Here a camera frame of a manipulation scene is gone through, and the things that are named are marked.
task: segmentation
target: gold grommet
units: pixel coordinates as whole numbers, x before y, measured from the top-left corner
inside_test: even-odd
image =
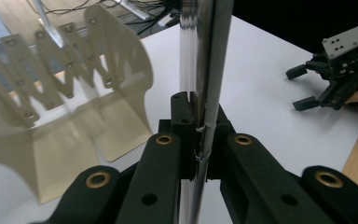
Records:
[[[156,138],[156,142],[159,143],[160,145],[168,145],[173,142],[173,139],[169,135],[162,135]]]
[[[249,146],[252,144],[252,139],[245,135],[235,136],[234,140],[236,143],[243,145],[243,146]]]
[[[321,184],[329,188],[340,189],[344,186],[344,183],[340,178],[326,171],[318,171],[315,174],[315,177]]]
[[[94,182],[92,179],[96,176],[102,176],[103,181]],[[96,173],[90,175],[89,177],[87,177],[86,186],[89,189],[98,189],[98,188],[105,186],[109,182],[109,180],[110,180],[110,174],[108,174],[107,172],[105,172],[105,171],[96,172]]]

